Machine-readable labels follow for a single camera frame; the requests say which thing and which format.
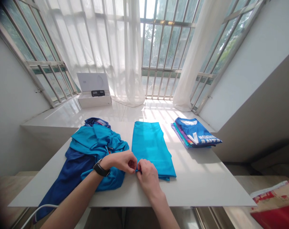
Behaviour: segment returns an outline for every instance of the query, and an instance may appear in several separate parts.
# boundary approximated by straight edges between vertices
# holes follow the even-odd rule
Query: window frame
[[[62,60],[62,56],[60,55],[54,41],[52,40],[52,37],[50,36],[48,29],[45,25],[45,22],[42,18],[42,16],[40,15],[40,10],[38,8],[38,6],[30,0],[9,0],[12,1],[13,4],[15,4],[15,6],[18,9],[18,12],[20,13],[21,17],[23,18],[23,20],[25,21],[26,26],[28,27],[31,35],[33,36],[36,44],[39,47],[39,50],[41,51],[41,53],[43,54],[44,58],[46,59],[46,61],[38,61],[37,57],[35,56],[35,53],[33,52],[33,50],[31,49],[31,46],[29,45],[27,39],[25,38],[24,34],[22,33],[22,31],[20,30],[19,26],[17,25],[15,19],[13,18],[13,16],[11,15],[11,13],[9,12],[9,10],[7,9],[7,7],[5,6],[5,4],[1,4],[1,8],[3,9],[3,11],[5,12],[5,14],[7,15],[7,17],[9,18],[10,22],[12,23],[12,25],[14,26],[15,30],[17,31],[18,35],[20,36],[21,40],[24,42],[26,48],[29,50],[30,54],[33,56],[34,61],[28,61],[25,59],[24,55],[21,53],[21,51],[18,49],[17,45],[15,44],[15,42],[13,41],[12,37],[10,36],[10,34],[8,33],[8,31],[6,30],[6,28],[3,26],[2,22],[0,21],[0,36],[2,37],[2,39],[5,41],[5,43],[7,44],[7,46],[10,48],[10,50],[13,52],[13,54],[17,57],[18,61],[20,62],[20,64],[23,66],[23,68],[26,70],[26,72],[30,75],[33,83],[35,84],[35,86],[37,87],[37,91],[35,91],[36,93],[41,93],[44,98],[47,100],[47,102],[49,103],[51,108],[55,108],[58,105],[62,104],[64,101],[74,97],[77,93],[78,90],[76,88],[76,86],[74,85],[74,82],[70,76],[70,73],[68,70],[65,71],[68,81],[66,80],[64,73],[62,72],[61,68],[67,69],[66,65],[64,63],[64,61]],[[41,34],[43,35],[43,38],[45,40],[45,42],[48,45],[48,48],[50,49],[50,52],[54,58],[54,61],[48,61],[47,58],[47,54],[45,53],[44,49],[42,48],[41,43],[39,42],[37,36],[35,35],[35,32],[33,31],[33,28],[31,27],[30,23],[28,22],[23,10],[21,9],[20,5],[18,4],[18,1],[21,1],[25,4],[28,5],[31,13],[33,14],[33,17],[35,19],[36,24],[38,25],[39,31],[41,32]],[[43,28],[41,27],[41,24],[38,21],[38,18],[36,16],[36,14],[34,13],[34,10],[37,10],[38,15],[40,17],[40,20],[43,24],[43,26],[45,27],[45,30],[47,32],[47,34],[44,33]],[[48,82],[51,90],[53,91],[53,93],[55,94],[57,100],[53,101],[51,96],[48,94],[48,92],[46,91],[46,89],[44,88],[44,86],[42,85],[42,83],[40,82],[38,76],[35,74],[33,69],[39,69],[41,71],[41,74],[44,76],[44,78],[46,79],[46,81]],[[49,78],[47,77],[44,69],[49,68],[49,70],[52,72],[56,82],[58,83],[64,97],[60,97],[60,95],[56,92],[55,88],[53,87],[51,81],[49,80]],[[62,79],[58,79],[54,68],[57,68],[61,74]],[[59,80],[63,80],[64,82],[64,86],[67,87],[69,94],[66,95],[63,85],[61,85]]]
[[[206,104],[207,100],[211,97],[211,94],[212,94],[213,90],[215,89],[215,87],[218,84],[218,82],[220,81],[222,75],[224,74],[224,72],[226,71],[227,67],[231,63],[232,59],[234,58],[235,54],[237,53],[238,49],[240,48],[241,44],[243,43],[244,39],[246,38],[250,28],[252,27],[253,23],[255,22],[255,19],[257,18],[257,16],[258,16],[260,10],[262,9],[264,3],[266,2],[266,0],[258,0],[257,2],[252,3],[252,4],[249,5],[250,1],[251,0],[247,0],[245,2],[244,6],[240,10],[234,11],[236,6],[237,6],[237,4],[238,4],[238,2],[239,2],[239,0],[235,0],[235,3],[234,3],[234,5],[233,5],[233,7],[231,9],[231,12],[230,12],[229,16],[227,16],[224,19],[223,23],[222,23],[222,25],[224,25],[224,28],[223,28],[222,32],[220,33],[216,44],[214,45],[213,51],[212,51],[212,53],[209,56],[209,60],[208,60],[208,62],[205,65],[204,72],[206,71],[206,69],[207,69],[207,67],[208,67],[208,65],[209,65],[209,63],[210,63],[210,61],[211,61],[211,59],[213,57],[213,54],[216,51],[216,48],[217,48],[217,46],[218,46],[218,44],[219,44],[219,42],[221,40],[221,37],[222,37],[223,33],[226,30],[226,26],[227,26],[228,22],[230,20],[233,20],[233,19],[236,18],[237,20],[235,21],[235,23],[233,25],[233,28],[230,31],[229,36],[225,40],[224,45],[221,47],[220,53],[219,53],[215,63],[213,64],[212,69],[209,71],[209,73],[203,73],[203,72],[199,72],[198,73],[198,76],[200,76],[201,78],[200,78],[200,80],[198,81],[198,83],[195,86],[195,90],[194,90],[192,96],[190,97],[190,101],[192,101],[193,96],[194,96],[194,94],[196,92],[196,89],[198,88],[198,86],[199,86],[199,84],[201,82],[201,79],[204,76],[204,74],[206,75],[207,78],[206,78],[206,80],[204,82],[203,88],[201,89],[200,93],[197,95],[197,97],[194,100],[193,104],[191,103],[192,112],[195,113],[196,115],[198,115],[201,112],[201,110],[204,107],[204,105]],[[230,49],[227,60],[225,61],[223,66],[221,66],[221,68],[220,68],[220,70],[219,70],[219,72],[217,74],[212,74],[212,72],[214,71],[215,67],[217,66],[217,64],[218,64],[218,62],[219,62],[224,50],[226,49],[227,44],[229,43],[229,41],[230,41],[230,39],[231,39],[231,37],[232,37],[237,25],[239,24],[241,17],[244,14],[246,14],[246,13],[248,13],[250,11],[252,11],[252,13],[251,13],[249,19],[246,22],[244,30],[241,32],[240,36],[237,38],[237,41],[234,43],[233,47]],[[199,98],[200,98],[200,96],[201,96],[201,94],[202,94],[202,92],[203,92],[203,90],[204,90],[204,88],[205,88],[205,86],[206,86],[206,84],[207,84],[209,79],[213,80],[213,82],[211,84],[211,87],[209,88],[209,90],[206,93],[206,95],[202,98],[202,101],[200,101],[200,105],[198,107],[196,107],[195,105],[199,101]]]
[[[163,19],[162,20],[156,19],[158,0],[155,1],[154,17],[152,19],[146,18],[147,0],[145,0],[145,2],[144,2],[144,17],[140,18],[140,23],[143,23],[142,51],[141,51],[141,75],[142,75],[142,77],[147,77],[146,90],[145,90],[145,98],[146,99],[149,99],[149,98],[158,99],[158,100],[160,98],[162,98],[163,100],[165,100],[165,99],[172,100],[173,99],[173,95],[174,95],[174,92],[175,92],[175,90],[174,90],[175,89],[175,84],[176,84],[176,81],[180,77],[180,74],[182,72],[182,69],[181,69],[182,60],[183,60],[183,58],[184,58],[184,56],[186,54],[185,53],[186,52],[186,47],[188,45],[188,41],[189,41],[189,38],[190,38],[190,35],[191,35],[191,31],[192,31],[193,28],[196,27],[195,20],[196,20],[197,14],[200,13],[198,11],[198,9],[199,9],[199,5],[200,5],[200,3],[202,1],[204,1],[204,0],[198,0],[197,1],[196,7],[195,7],[195,12],[194,12],[193,17],[192,17],[192,21],[191,22],[185,22],[186,15],[187,15],[187,10],[188,10],[189,3],[190,3],[190,0],[187,0],[186,6],[185,6],[185,9],[184,9],[184,13],[183,13],[183,19],[182,19],[182,22],[180,22],[180,21],[175,21],[179,0],[176,0],[176,2],[175,2],[175,9],[174,9],[174,15],[173,15],[173,20],[172,21],[166,20],[166,14],[167,14],[169,0],[166,0],[165,9],[164,9],[164,15],[163,15]],[[147,24],[152,24],[153,25],[153,29],[152,29],[152,35],[151,35],[151,47],[150,47],[150,55],[149,55],[149,63],[148,63],[149,66],[145,67],[145,66],[143,66],[143,55],[144,55],[144,41],[145,41],[145,26]],[[160,41],[159,41],[159,50],[158,50],[158,55],[157,55],[156,68],[152,68],[151,67],[151,57],[152,57],[152,49],[153,49],[155,26],[156,25],[162,25],[162,31],[161,31],[161,38],[160,38]],[[166,52],[166,56],[165,56],[164,66],[163,66],[163,68],[158,68],[159,58],[160,58],[160,50],[161,50],[161,44],[162,44],[162,38],[163,38],[163,32],[164,32],[165,26],[171,26],[171,31],[170,31],[170,37],[169,37],[169,41],[168,41],[168,45],[167,45],[167,52]],[[178,39],[177,39],[177,44],[175,46],[175,53],[174,53],[174,56],[173,56],[173,62],[171,64],[171,68],[168,69],[168,68],[166,68],[166,62],[167,62],[167,58],[168,58],[168,54],[169,54],[169,49],[170,49],[170,44],[171,44],[171,40],[172,40],[174,27],[179,27],[180,31],[179,31],[179,35],[178,35]],[[174,65],[174,62],[175,62],[175,58],[176,58],[176,54],[177,54],[178,46],[179,46],[179,43],[180,43],[180,38],[181,38],[181,34],[182,34],[183,28],[189,28],[189,32],[188,32],[188,35],[187,35],[186,43],[185,43],[184,48],[183,48],[182,56],[181,56],[181,58],[179,60],[179,66],[178,66],[177,69],[173,69],[173,65]],[[148,74],[147,75],[143,75],[143,71],[148,71]],[[153,80],[153,86],[152,86],[152,94],[151,95],[148,94],[149,78],[151,76],[150,72],[155,72],[154,80]],[[161,80],[160,80],[158,94],[154,95],[157,72],[162,72],[162,75],[161,75]],[[167,79],[164,95],[162,96],[162,95],[160,95],[160,92],[161,92],[162,81],[164,79],[164,73],[165,72],[168,72],[169,76],[168,76],[168,79]],[[174,83],[173,83],[172,88],[169,88],[170,78],[174,78]],[[166,96],[166,93],[167,93],[168,90],[171,90],[171,92],[170,92],[170,95]]]

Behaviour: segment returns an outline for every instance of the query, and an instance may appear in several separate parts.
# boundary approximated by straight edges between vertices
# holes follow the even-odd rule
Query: white cable
[[[32,215],[28,218],[28,220],[25,222],[25,224],[24,224],[20,229],[24,229],[25,226],[27,225],[27,223],[30,221],[30,219],[35,215],[35,213],[36,213],[39,209],[41,209],[41,208],[43,208],[43,207],[53,207],[53,208],[57,208],[58,205],[42,205],[42,206],[40,206],[38,209],[36,209],[36,210],[32,213]]]

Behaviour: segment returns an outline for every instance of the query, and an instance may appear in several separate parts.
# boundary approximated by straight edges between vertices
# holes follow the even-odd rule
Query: black device in box
[[[103,90],[98,90],[98,91],[91,91],[91,95],[92,97],[97,97],[97,96],[104,96],[105,95],[105,91]]]

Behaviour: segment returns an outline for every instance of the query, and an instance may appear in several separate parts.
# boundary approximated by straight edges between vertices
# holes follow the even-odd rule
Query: window
[[[4,1],[0,7],[0,34],[51,107],[76,94],[77,86],[33,1]]]
[[[198,114],[231,62],[265,0],[232,0],[226,18],[197,74],[190,101]]]
[[[173,98],[203,1],[140,0],[146,98]]]

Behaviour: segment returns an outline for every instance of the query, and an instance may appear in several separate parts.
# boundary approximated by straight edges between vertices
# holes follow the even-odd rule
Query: box lid
[[[77,73],[81,91],[109,90],[106,73]]]

